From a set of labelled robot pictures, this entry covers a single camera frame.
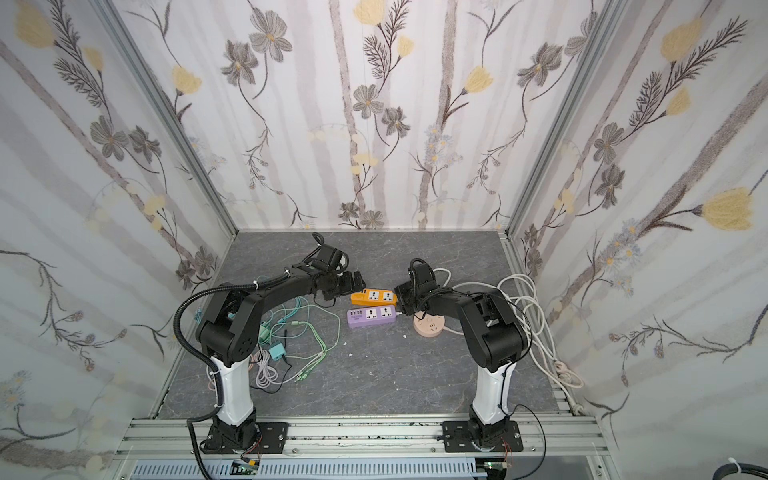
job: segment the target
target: white cable tie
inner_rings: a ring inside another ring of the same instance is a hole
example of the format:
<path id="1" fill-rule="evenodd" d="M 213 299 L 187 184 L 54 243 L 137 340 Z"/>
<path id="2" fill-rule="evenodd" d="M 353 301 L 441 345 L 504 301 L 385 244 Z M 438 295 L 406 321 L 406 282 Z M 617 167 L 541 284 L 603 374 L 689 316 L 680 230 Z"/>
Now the white cable tie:
<path id="1" fill-rule="evenodd" d="M 733 463 L 739 469 L 737 473 L 741 473 L 741 465 L 739 465 L 739 462 L 734 457 L 728 457 L 728 462 Z"/>

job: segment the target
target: pink round power strip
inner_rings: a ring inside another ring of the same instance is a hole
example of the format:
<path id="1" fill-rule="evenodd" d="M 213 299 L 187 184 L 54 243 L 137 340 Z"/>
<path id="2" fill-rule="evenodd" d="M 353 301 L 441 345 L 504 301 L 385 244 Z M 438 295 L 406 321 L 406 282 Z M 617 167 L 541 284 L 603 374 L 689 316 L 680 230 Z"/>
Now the pink round power strip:
<path id="1" fill-rule="evenodd" d="M 413 328 L 421 336 L 431 338 L 440 335 L 445 327 L 445 317 L 442 315 L 425 315 L 424 312 L 416 312 L 413 316 Z"/>

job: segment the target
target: black mounting plate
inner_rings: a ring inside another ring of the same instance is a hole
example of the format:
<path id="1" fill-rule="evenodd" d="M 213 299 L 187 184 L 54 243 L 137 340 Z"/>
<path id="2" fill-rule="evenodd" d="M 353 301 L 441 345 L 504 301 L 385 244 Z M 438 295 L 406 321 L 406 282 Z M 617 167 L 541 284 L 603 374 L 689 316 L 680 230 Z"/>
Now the black mounting plate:
<path id="1" fill-rule="evenodd" d="M 261 455 L 267 453 L 282 454 L 288 438 L 288 424 L 285 422 L 257 422 L 261 431 L 261 442 L 252 453 L 258 451 Z"/>
<path id="2" fill-rule="evenodd" d="M 467 430 L 468 422 L 443 422 L 442 437 L 445 445 L 445 453 L 479 452 L 472 444 L 472 438 Z M 520 436 L 518 423 L 507 421 L 507 431 L 502 435 L 513 452 L 523 451 L 523 439 Z M 491 452 L 504 452 L 504 445 L 499 442 Z"/>

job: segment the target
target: gray marble tabletop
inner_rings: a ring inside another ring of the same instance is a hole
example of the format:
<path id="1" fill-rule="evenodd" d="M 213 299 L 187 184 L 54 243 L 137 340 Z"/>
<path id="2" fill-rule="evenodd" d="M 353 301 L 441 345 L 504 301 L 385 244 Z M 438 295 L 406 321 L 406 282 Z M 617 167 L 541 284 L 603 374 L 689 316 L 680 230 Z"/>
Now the gray marble tabletop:
<path id="1" fill-rule="evenodd" d="M 329 245 L 349 254 L 349 269 L 360 270 L 371 288 L 391 290 L 407 281 L 408 265 L 413 257 L 423 258 L 432 268 L 450 269 L 451 285 L 471 280 L 496 284 L 510 273 L 498 234 L 492 231 L 363 231 L 325 233 L 324 236 Z M 314 247 L 309 232 L 240 233 L 223 263 L 219 281 L 247 283 L 259 275 L 275 276 Z M 435 338 L 422 337 L 415 332 L 412 318 L 402 315 L 387 325 L 350 329 L 346 324 L 346 311 L 351 308 L 347 296 L 338 299 L 329 309 L 341 318 L 339 343 L 306 379 L 287 382 L 274 395 L 251 391 L 260 415 L 468 411 L 475 396 L 477 365 L 469 355 L 463 336 L 443 332 Z M 300 310 L 293 319 L 306 319 L 307 310 L 311 310 L 310 321 L 331 346 L 338 328 L 336 318 L 312 308 Z M 446 318 L 445 323 L 461 329 L 456 319 Z M 288 326 L 288 335 L 295 335 L 301 328 Z M 319 347 L 308 332 L 288 339 L 286 350 L 289 355 L 310 356 L 317 353 Z M 306 362 L 289 361 L 294 369 Z M 282 377 L 287 366 L 280 362 L 277 368 Z M 255 370 L 251 372 L 252 384 L 255 384 L 254 375 Z M 204 364 L 185 353 L 159 418 L 186 418 L 210 410 L 215 398 L 207 383 Z M 524 403 L 536 411 L 557 409 L 549 381 L 530 358 L 523 359 L 511 376 L 509 402 L 511 405 Z"/>

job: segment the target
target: wall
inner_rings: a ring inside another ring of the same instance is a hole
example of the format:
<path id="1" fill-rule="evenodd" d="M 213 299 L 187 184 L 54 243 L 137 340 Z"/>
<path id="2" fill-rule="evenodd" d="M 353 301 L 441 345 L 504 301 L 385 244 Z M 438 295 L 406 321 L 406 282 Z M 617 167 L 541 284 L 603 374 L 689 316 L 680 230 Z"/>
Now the wall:
<path id="1" fill-rule="evenodd" d="M 766 23 L 630 2 L 514 232 L 627 480 L 768 458 Z"/>
<path id="2" fill-rule="evenodd" d="M 603 4 L 115 3 L 253 229 L 506 227 Z"/>
<path id="3" fill-rule="evenodd" d="M 87 2 L 0 12 L 0 477 L 102 478 L 229 236 Z"/>

